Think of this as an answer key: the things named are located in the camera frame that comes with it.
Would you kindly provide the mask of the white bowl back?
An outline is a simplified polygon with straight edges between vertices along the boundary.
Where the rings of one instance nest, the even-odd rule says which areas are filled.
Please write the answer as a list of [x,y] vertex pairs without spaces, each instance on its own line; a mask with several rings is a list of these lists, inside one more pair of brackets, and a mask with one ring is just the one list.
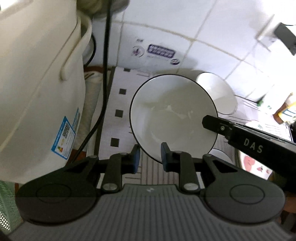
[[208,92],[220,114],[231,115],[236,111],[238,106],[236,96],[220,76],[203,72],[197,76],[196,82]]

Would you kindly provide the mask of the white pink bunny plate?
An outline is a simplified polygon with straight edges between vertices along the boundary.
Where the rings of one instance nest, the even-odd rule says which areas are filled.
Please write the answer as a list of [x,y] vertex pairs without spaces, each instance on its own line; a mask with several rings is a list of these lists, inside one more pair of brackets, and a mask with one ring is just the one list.
[[264,166],[262,163],[256,161],[254,158],[244,154],[241,151],[238,151],[238,160],[243,170],[252,173],[262,179],[267,180],[273,172],[272,169]]

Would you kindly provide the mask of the white rice cooker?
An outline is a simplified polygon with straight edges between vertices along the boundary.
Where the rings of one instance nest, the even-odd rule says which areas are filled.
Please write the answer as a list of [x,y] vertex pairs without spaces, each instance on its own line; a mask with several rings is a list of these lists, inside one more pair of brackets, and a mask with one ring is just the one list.
[[24,184],[67,163],[91,32],[75,1],[21,1],[1,11],[1,180]]

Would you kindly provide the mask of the yellow label cooking wine bottle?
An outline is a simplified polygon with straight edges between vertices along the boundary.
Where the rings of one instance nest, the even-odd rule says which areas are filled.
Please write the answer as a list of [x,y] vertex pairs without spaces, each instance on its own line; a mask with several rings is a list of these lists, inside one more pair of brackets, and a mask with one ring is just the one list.
[[273,114],[274,120],[279,124],[295,122],[295,93],[290,93],[283,105]]

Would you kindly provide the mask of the black power adapter plug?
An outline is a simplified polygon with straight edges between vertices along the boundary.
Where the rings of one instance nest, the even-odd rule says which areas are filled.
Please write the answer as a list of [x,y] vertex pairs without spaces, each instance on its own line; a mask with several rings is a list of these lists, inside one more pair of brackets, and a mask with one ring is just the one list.
[[291,54],[295,56],[295,34],[288,27],[292,27],[292,25],[279,23],[273,33],[283,42]]

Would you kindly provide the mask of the white bowl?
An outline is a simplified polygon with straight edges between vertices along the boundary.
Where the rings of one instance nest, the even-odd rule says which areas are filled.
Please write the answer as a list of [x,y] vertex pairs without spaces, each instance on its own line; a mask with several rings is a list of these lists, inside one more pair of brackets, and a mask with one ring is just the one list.
[[208,92],[197,82],[180,75],[163,74],[143,83],[129,108],[132,134],[141,149],[161,161],[161,144],[172,151],[201,158],[209,153],[217,133],[202,125],[205,116],[217,117]]
[[225,154],[223,151],[219,150],[219,149],[215,149],[213,148],[209,154],[219,158],[219,159],[222,159],[230,164],[233,164],[233,161],[228,157],[227,154]]
[[203,72],[197,76],[196,82],[208,92],[220,114],[231,115],[236,111],[238,106],[236,96],[220,76]]

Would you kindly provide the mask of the green plastic strainer basket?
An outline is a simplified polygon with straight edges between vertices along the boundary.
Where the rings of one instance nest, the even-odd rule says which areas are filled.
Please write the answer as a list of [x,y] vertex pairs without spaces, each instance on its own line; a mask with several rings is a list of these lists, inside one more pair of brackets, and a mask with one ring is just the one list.
[[1,181],[1,231],[9,234],[22,224],[23,220],[15,202],[15,186]]

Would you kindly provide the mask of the striped table cloth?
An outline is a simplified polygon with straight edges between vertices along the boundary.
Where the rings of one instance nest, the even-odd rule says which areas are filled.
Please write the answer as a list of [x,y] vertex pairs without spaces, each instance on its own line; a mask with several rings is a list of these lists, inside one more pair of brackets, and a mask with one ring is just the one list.
[[[103,69],[99,66],[86,67],[84,73],[86,97],[79,129],[88,132],[94,126],[101,111]],[[107,110],[103,123],[85,148],[87,154],[98,154],[100,158],[108,159],[119,151],[130,151],[136,143],[128,117],[132,95],[136,88],[149,77],[147,73],[123,68],[115,68],[108,72]],[[250,123],[254,127],[262,128],[263,131],[292,140],[287,126],[279,126],[270,116],[261,113],[250,101],[241,97],[238,101],[239,108],[228,116],[229,120]],[[225,137],[218,135],[213,148],[223,151],[233,161],[233,165],[241,167],[238,151],[227,143]],[[128,184],[142,185],[177,184],[179,178],[176,173],[166,173],[161,164],[141,152],[137,173],[124,175],[123,181]]]

